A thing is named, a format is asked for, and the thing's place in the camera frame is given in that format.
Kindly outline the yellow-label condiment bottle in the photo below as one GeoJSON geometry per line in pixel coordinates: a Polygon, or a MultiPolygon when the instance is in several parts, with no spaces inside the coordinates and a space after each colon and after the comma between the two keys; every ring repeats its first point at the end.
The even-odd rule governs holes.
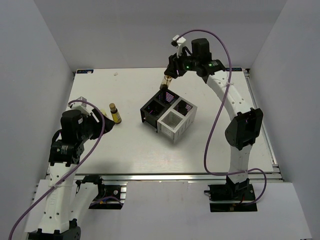
{"type": "Polygon", "coordinates": [[[119,114],[119,111],[118,111],[116,105],[114,103],[110,103],[109,108],[110,108],[110,113],[111,113],[113,121],[116,124],[120,124],[122,122],[122,118],[119,114]]]}

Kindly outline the gold-rimmed dark spice bottle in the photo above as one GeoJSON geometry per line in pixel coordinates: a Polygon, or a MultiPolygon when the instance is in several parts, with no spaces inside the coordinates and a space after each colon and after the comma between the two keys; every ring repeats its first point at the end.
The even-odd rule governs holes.
{"type": "Polygon", "coordinates": [[[167,91],[169,89],[169,86],[170,86],[172,80],[173,80],[173,78],[171,76],[164,75],[162,78],[159,89],[161,91],[167,91]]]}

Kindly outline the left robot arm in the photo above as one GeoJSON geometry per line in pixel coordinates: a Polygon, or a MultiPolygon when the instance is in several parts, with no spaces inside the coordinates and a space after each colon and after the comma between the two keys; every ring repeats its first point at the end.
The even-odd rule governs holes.
{"type": "Polygon", "coordinates": [[[88,140],[99,140],[115,123],[98,110],[84,107],[67,110],[60,118],[61,129],[52,138],[49,154],[49,188],[37,230],[30,240],[78,240],[80,223],[93,200],[105,196],[106,187],[99,176],[87,175],[72,199],[76,168],[88,140]]]}

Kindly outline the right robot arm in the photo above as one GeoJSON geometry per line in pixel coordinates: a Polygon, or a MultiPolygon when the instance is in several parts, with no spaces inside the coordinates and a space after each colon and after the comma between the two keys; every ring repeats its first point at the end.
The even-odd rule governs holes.
{"type": "Polygon", "coordinates": [[[260,134],[263,112],[247,103],[231,81],[231,68],[226,68],[218,59],[212,58],[210,43],[206,38],[192,40],[191,49],[186,47],[184,37],[175,36],[171,43],[176,53],[168,58],[168,66],[160,90],[168,89],[171,80],[192,71],[202,78],[221,100],[230,123],[225,130],[225,138],[230,145],[230,167],[225,188],[226,195],[236,200],[244,193],[249,183],[248,166],[253,144],[260,134]]]}

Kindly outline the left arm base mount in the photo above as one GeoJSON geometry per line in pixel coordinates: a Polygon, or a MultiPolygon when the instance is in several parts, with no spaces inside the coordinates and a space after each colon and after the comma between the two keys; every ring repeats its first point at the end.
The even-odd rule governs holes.
{"type": "Polygon", "coordinates": [[[76,193],[80,191],[85,183],[93,183],[97,186],[98,194],[92,200],[89,209],[97,210],[121,210],[123,206],[121,197],[122,186],[115,184],[105,184],[102,176],[85,175],[82,180],[76,180],[76,193]]]}

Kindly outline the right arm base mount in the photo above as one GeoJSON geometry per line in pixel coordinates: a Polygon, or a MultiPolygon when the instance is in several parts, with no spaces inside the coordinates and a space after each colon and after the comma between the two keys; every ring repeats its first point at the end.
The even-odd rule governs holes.
{"type": "Polygon", "coordinates": [[[211,184],[207,186],[203,193],[209,198],[211,213],[248,213],[258,211],[257,204],[254,202],[256,195],[252,184],[236,193],[233,193],[226,183],[211,184]]]}

